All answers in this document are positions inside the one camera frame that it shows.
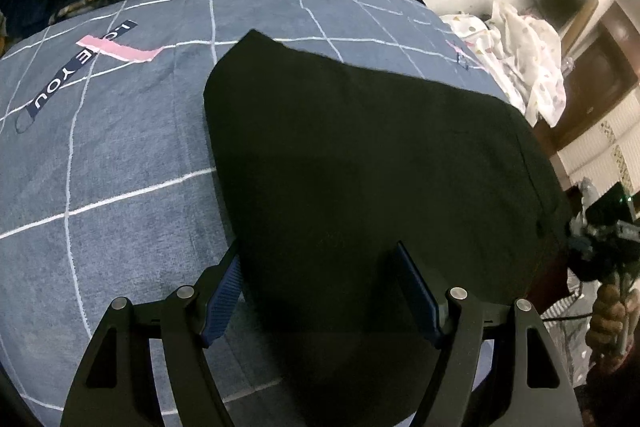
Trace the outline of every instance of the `checkered bedsheet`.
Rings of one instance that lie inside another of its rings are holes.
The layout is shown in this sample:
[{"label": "checkered bedsheet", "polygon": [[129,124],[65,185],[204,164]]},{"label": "checkered bedsheet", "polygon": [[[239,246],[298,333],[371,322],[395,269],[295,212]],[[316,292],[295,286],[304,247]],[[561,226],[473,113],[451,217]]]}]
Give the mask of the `checkered bedsheet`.
[{"label": "checkered bedsheet", "polygon": [[[117,43],[160,54],[145,63],[98,55],[18,132],[27,105],[81,51],[76,42],[125,20],[138,26]],[[111,299],[164,298],[233,240],[202,92],[251,28],[504,99],[449,27],[413,0],[127,0],[14,46],[0,60],[0,362],[44,425],[59,425]],[[304,425],[248,302],[206,355],[236,426]],[[152,358],[165,422],[179,425],[159,341]]]}]

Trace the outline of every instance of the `gray bedsheet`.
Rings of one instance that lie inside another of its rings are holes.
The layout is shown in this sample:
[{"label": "gray bedsheet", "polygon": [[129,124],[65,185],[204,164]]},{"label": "gray bedsheet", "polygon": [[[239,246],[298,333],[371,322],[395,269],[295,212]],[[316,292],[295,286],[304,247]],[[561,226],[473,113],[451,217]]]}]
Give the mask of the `gray bedsheet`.
[{"label": "gray bedsheet", "polygon": [[[163,47],[158,57],[99,55],[19,134],[24,106],[78,54],[76,42],[124,20],[138,26],[117,42]],[[413,0],[127,0],[14,46],[0,60],[0,362],[44,425],[59,425],[111,299],[164,298],[232,241],[202,92],[251,28],[350,64],[504,99],[458,54],[465,46],[449,27]],[[206,354],[238,427],[304,425],[244,299]],[[165,422],[179,425],[159,341],[152,356]]]}]

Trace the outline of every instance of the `white patterned cloth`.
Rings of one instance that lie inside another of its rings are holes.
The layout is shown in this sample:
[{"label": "white patterned cloth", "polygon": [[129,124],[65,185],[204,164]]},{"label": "white patterned cloth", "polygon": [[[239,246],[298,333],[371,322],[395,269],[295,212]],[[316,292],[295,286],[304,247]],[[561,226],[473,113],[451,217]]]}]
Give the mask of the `white patterned cloth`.
[{"label": "white patterned cloth", "polygon": [[502,1],[494,1],[487,24],[473,15],[445,15],[441,19],[474,52],[475,60],[495,79],[533,127],[540,117],[555,127],[566,107],[561,72],[561,41],[544,20],[518,15]]}]

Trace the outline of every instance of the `metal screw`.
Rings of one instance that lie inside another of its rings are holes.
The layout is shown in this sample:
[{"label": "metal screw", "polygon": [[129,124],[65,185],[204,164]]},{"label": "metal screw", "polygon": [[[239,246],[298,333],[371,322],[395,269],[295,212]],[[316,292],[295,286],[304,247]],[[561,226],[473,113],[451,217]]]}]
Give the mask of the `metal screw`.
[{"label": "metal screw", "polygon": [[126,305],[127,305],[127,298],[126,297],[116,297],[116,298],[113,299],[113,301],[111,301],[111,307],[114,310],[121,310]]},{"label": "metal screw", "polygon": [[193,289],[193,286],[180,286],[175,294],[180,299],[188,299],[193,297],[194,293],[196,293],[196,290]]},{"label": "metal screw", "polygon": [[458,286],[456,286],[455,288],[450,289],[449,293],[451,294],[451,296],[454,299],[457,299],[459,301],[465,300],[466,297],[468,296],[468,293],[466,292],[466,290],[464,288],[460,288]]},{"label": "metal screw", "polygon": [[529,312],[531,311],[531,308],[533,308],[527,299],[518,299],[516,301],[516,306],[524,312]]}]

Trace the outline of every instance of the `pink tape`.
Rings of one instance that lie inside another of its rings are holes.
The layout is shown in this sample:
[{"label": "pink tape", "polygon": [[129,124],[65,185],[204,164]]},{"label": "pink tape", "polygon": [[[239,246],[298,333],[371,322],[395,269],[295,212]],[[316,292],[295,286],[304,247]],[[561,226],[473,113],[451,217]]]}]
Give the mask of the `pink tape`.
[{"label": "pink tape", "polygon": [[136,48],[123,46],[117,42],[99,39],[91,35],[82,37],[78,42],[76,42],[76,44],[83,48],[87,48],[92,52],[100,52],[103,55],[109,55],[110,57],[117,58],[123,62],[151,62],[162,51],[162,48],[151,50],[149,52],[137,50]]},{"label": "pink tape", "polygon": [[445,41],[449,46],[451,46],[454,51],[459,54],[462,55],[463,57],[465,57],[466,59],[470,60],[471,62],[473,62],[476,66],[479,66],[481,70],[486,71],[487,73],[489,73],[489,71],[482,65],[481,62],[479,62],[475,57],[470,57],[469,54],[466,53],[466,51],[464,51],[462,48],[459,48],[458,46],[456,46],[453,42],[449,42],[449,41]]}]

